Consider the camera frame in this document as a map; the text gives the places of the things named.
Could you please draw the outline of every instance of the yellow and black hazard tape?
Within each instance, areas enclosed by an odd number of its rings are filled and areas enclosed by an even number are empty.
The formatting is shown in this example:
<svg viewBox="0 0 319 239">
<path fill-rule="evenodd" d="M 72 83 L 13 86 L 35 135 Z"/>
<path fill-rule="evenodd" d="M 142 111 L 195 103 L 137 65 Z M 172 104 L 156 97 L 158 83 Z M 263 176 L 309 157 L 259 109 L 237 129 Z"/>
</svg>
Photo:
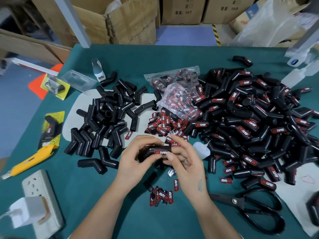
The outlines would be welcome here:
<svg viewBox="0 0 319 239">
<path fill-rule="evenodd" d="M 217 29 L 216 29 L 216 26 L 214 24 L 212 24 L 212 27 L 213 27 L 213 30 L 214 30 L 214 35 L 215 35 L 215 39 L 216 39 L 216 43 L 217 43 L 217 46 L 221 46 L 220 44 L 220 40 L 218 38 L 218 33 L 217 33 Z"/>
</svg>

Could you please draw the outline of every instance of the white metal post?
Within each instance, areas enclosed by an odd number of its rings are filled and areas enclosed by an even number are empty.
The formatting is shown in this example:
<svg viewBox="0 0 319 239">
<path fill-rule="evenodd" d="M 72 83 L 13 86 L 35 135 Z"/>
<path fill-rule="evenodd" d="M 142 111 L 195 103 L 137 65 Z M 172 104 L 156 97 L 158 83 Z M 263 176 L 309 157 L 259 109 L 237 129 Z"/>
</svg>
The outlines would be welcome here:
<svg viewBox="0 0 319 239">
<path fill-rule="evenodd" d="M 91 46 L 91 40 L 86 34 L 86 31 L 79 20 L 77 13 L 75 12 L 70 0 L 54 0 L 61 10 L 66 21 L 72 28 L 75 36 L 79 40 L 83 48 L 89 48 Z"/>
</svg>

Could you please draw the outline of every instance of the blue floor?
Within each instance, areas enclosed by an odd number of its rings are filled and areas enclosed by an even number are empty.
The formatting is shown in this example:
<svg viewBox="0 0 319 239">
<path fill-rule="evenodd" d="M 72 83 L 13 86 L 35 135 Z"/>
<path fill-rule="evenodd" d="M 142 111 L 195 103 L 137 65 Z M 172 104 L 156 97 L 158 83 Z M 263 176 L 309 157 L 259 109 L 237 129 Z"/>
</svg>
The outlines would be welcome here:
<svg viewBox="0 0 319 239">
<path fill-rule="evenodd" d="M 156 38 L 156 45 L 217 46 L 211 25 L 205 24 L 161 26 L 156 30 Z M 52 67 L 28 57 L 17 58 L 45 68 Z M 28 88 L 28 84 L 40 75 L 39 72 L 12 64 L 0 76 L 0 158 L 11 155 L 41 103 Z"/>
</svg>

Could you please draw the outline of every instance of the person's left hand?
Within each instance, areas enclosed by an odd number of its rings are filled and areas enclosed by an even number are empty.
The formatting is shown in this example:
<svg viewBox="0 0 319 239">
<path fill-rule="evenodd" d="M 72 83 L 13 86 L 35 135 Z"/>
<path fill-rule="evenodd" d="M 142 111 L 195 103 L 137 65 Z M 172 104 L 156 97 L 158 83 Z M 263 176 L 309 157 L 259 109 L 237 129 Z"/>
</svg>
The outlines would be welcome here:
<svg viewBox="0 0 319 239">
<path fill-rule="evenodd" d="M 158 159 L 162 158 L 162 154 L 153 154 L 146 158 L 142 163 L 136 160 L 139 151 L 146 145 L 164 145 L 160 139 L 150 135 L 138 135 L 124 149 L 114 183 L 117 189 L 128 194 L 142 177 L 150 166 Z"/>
</svg>

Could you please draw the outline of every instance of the orange plastic object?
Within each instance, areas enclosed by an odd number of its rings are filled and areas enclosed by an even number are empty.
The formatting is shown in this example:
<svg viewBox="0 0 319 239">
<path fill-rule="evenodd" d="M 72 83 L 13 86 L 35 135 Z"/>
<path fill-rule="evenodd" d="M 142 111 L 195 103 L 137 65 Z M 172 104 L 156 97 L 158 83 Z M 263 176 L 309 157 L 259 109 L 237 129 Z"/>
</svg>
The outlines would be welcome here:
<svg viewBox="0 0 319 239">
<path fill-rule="evenodd" d="M 63 64 L 57 64 L 55 66 L 53 66 L 51 68 L 51 70 L 56 71 L 56 72 L 60 72 L 60 70 L 62 69 Z M 41 100 L 43 100 L 47 94 L 47 91 L 45 91 L 44 89 L 42 89 L 41 83 L 44 79 L 45 74 L 39 76 L 38 78 L 36 78 L 35 80 L 33 80 L 32 82 L 29 83 L 28 87 L 31 91 L 33 91 Z"/>
</svg>

